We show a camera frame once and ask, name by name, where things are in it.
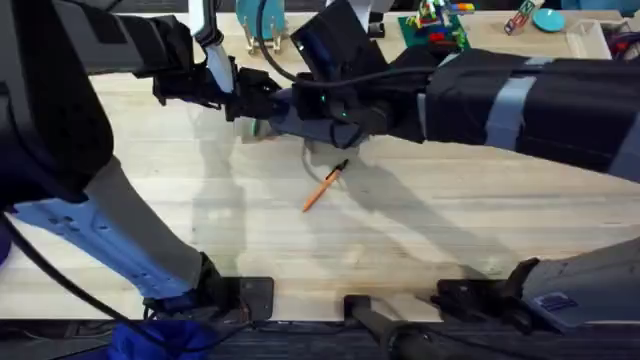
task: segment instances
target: light wood surface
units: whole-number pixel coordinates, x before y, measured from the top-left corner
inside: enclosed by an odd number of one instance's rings
[[[465,16],[472,44],[566,54],[559,35],[528,29],[518,38],[501,36],[507,16]],[[616,17],[570,18],[577,16]],[[290,27],[307,17],[289,16]],[[404,48],[394,24],[380,41],[389,59]],[[232,15],[220,16],[220,27],[239,64],[267,68],[247,54]],[[277,59],[290,71],[305,68],[288,41]],[[522,259],[567,257],[640,234],[640,185],[619,179],[492,148],[391,137],[360,149],[317,145],[303,153],[296,137],[255,143],[239,136],[246,121],[234,126],[221,112],[180,101],[163,108],[148,80],[109,75],[93,83],[135,188],[222,274],[272,276],[275,319],[337,320],[343,295],[368,293],[385,298],[398,316],[435,320],[437,311],[413,294],[429,293],[438,279],[504,277]],[[303,214],[318,179],[347,157],[339,181]],[[20,229],[83,288],[141,316],[142,299],[124,279],[64,240]],[[0,268],[0,318],[102,317],[15,249]]]

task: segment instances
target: cable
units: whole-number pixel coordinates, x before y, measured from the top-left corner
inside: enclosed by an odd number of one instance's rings
[[[336,82],[321,82],[321,81],[309,81],[309,80],[300,79],[297,76],[283,69],[275,61],[275,59],[271,56],[271,54],[269,54],[269,51],[267,50],[267,46],[264,43],[264,37],[262,33],[262,23],[263,23],[262,17],[264,16],[264,8],[266,5],[267,5],[267,0],[260,0],[260,4],[258,5],[256,35],[258,40],[258,46],[260,47],[260,52],[264,56],[265,60],[267,60],[269,65],[271,65],[271,67],[273,67],[274,70],[278,72],[278,74],[282,75],[287,80],[293,81],[294,83],[296,83],[296,85],[319,88],[319,89],[330,89],[330,88],[338,88],[338,87],[344,87],[349,85],[355,85],[355,84],[364,83],[372,80],[380,80],[380,79],[394,77],[394,76],[409,75],[409,74],[427,74],[428,75],[436,71],[436,68],[434,67],[410,67],[410,68],[403,68],[403,69],[392,69],[384,72],[364,75],[362,77],[358,77],[354,79],[336,81]]]
[[[25,335],[26,337],[31,338],[33,340],[47,340],[47,341],[56,340],[54,338],[36,335],[36,334],[34,334],[32,332],[29,332],[28,330],[19,329],[19,328],[13,328],[13,327],[0,328],[0,331],[13,331],[13,332],[21,333],[21,334]]]
[[[105,336],[109,336],[113,333],[113,330],[107,330],[104,332],[101,332],[99,334],[91,334],[91,335],[73,335],[73,336],[69,336],[65,339],[96,339],[96,338],[101,338],[101,337],[105,337]]]
[[[479,349],[484,349],[487,351],[491,351],[497,354],[501,354],[501,355],[506,355],[506,356],[511,356],[514,358],[518,358],[518,359],[523,359],[523,360],[547,360],[547,358],[541,357],[541,356],[535,356],[535,355],[529,355],[529,354],[523,354],[517,351],[512,351],[512,350],[508,350],[508,349],[504,349],[504,348],[500,348],[500,347],[496,347],[496,346],[492,346],[492,345],[486,345],[486,344],[480,344],[471,340],[467,340],[465,338],[461,338],[455,335],[450,335],[444,332],[441,332],[439,330],[435,330],[434,328],[425,325],[425,324],[419,324],[419,326],[425,330],[425,332],[427,333],[432,333],[432,334],[436,334],[440,337],[443,337],[445,339],[449,339],[451,341],[460,343],[460,344],[464,344],[466,346],[469,347],[475,347],[475,348],[479,348]]]
[[[249,327],[251,325],[251,323],[246,323],[246,324],[240,325],[236,329],[231,330],[229,333],[225,334],[224,336],[218,338],[218,340],[216,340],[213,343],[208,344],[206,346],[201,346],[201,347],[197,347],[197,348],[184,348],[184,347],[170,346],[167,343],[165,343],[164,341],[162,341],[162,340],[156,338],[155,336],[151,335],[150,333],[148,333],[146,330],[144,330],[142,327],[140,327],[137,323],[135,323],[131,319],[127,318],[126,316],[122,315],[118,311],[114,310],[109,305],[107,305],[107,304],[103,303],[102,301],[96,299],[91,294],[87,293],[84,289],[82,289],[81,287],[79,287],[78,285],[73,283],[71,280],[69,280],[60,271],[58,271],[58,269],[56,269],[53,265],[51,265],[49,263],[49,261],[47,261],[47,259],[45,259],[38,252],[38,250],[36,250],[33,247],[33,245],[31,245],[31,243],[27,239],[25,239],[24,236],[22,236],[22,234],[20,234],[18,229],[16,229],[15,226],[13,226],[13,224],[9,221],[9,219],[7,219],[6,215],[2,214],[2,216],[0,216],[0,217],[1,217],[1,219],[0,219],[0,236],[1,235],[8,236],[12,240],[14,245],[16,245],[20,250],[22,250],[22,252],[29,258],[29,260],[31,260],[40,270],[42,270],[53,281],[55,281],[60,286],[65,288],[71,294],[75,295],[76,297],[78,297],[79,299],[83,300],[87,304],[93,306],[94,308],[96,308],[100,312],[112,317],[113,319],[115,319],[116,321],[124,324],[129,329],[131,329],[135,333],[139,334],[140,336],[142,336],[146,340],[148,340],[148,341],[150,341],[150,342],[162,347],[163,349],[165,349],[167,351],[172,351],[172,352],[173,351],[179,351],[179,352],[182,352],[182,353],[193,353],[193,352],[201,352],[201,351],[205,351],[205,350],[210,350],[210,349],[215,348],[216,346],[218,346],[219,344],[221,344],[225,340],[229,339],[231,336],[237,334],[241,330],[243,330],[243,329],[245,329],[245,328],[247,328],[247,327]]]
[[[111,325],[113,323],[114,323],[113,320],[106,320],[106,321],[99,322],[98,325],[93,325],[93,326],[82,325],[82,328],[88,329],[88,330],[97,330],[97,329],[100,329],[100,328],[104,327],[105,325]]]

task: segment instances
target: robotic arm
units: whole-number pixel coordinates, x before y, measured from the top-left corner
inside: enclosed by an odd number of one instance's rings
[[[161,103],[224,105],[229,121],[263,119],[337,147],[383,134],[495,146],[640,181],[637,65],[480,50],[440,56],[443,49],[420,47],[387,63],[348,2],[338,0],[292,34],[310,73],[281,89],[267,72],[238,69],[225,54],[211,1],[191,1],[190,9],[191,30],[171,16],[0,2],[0,205],[99,259],[157,311],[226,313],[242,297],[264,310],[252,312],[253,320],[268,319],[273,280],[221,277],[135,193],[113,156],[113,134],[87,73],[153,77]],[[192,36],[206,51],[202,64],[193,62]],[[20,236],[8,220],[1,225],[5,235]],[[516,283],[534,294],[522,278]]]

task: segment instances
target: toy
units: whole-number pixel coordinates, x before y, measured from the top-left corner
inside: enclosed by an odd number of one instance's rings
[[[428,39],[431,43],[455,43],[461,49],[470,47],[467,34],[460,24],[459,15],[472,14],[475,6],[470,3],[451,4],[448,0],[422,0],[418,13],[405,19],[413,36]]]
[[[522,29],[522,27],[529,22],[531,14],[536,9],[539,9],[542,4],[544,4],[544,0],[524,0],[522,4],[520,4],[518,12],[504,25],[504,32],[506,32],[507,35],[513,35],[516,33],[516,30]]]
[[[258,42],[256,40],[258,4],[259,2],[255,0],[236,0],[236,15],[244,29],[249,54],[253,54],[258,48]],[[266,40],[265,44],[273,48],[275,53],[279,53],[282,37],[287,30],[287,23],[284,18],[284,0],[267,1],[263,19],[262,33]]]
[[[545,32],[558,32],[564,29],[564,16],[551,9],[540,9],[533,14],[533,23]]]

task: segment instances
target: orange pen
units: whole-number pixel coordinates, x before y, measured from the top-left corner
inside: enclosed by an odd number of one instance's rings
[[[322,184],[320,184],[320,186],[318,186],[318,188],[313,192],[313,194],[311,194],[311,196],[307,198],[307,202],[304,203],[302,212],[307,212],[307,210],[311,209],[313,204],[315,204],[315,202],[318,201],[320,196],[324,194],[325,190],[327,190],[329,186],[331,186],[331,184],[334,181],[336,181],[338,176],[340,176],[340,173],[344,170],[345,167],[347,167],[348,163],[349,163],[349,159],[336,165],[336,167],[334,167],[333,170],[331,170],[331,172],[329,173],[329,175],[327,175],[327,177],[324,179]]]

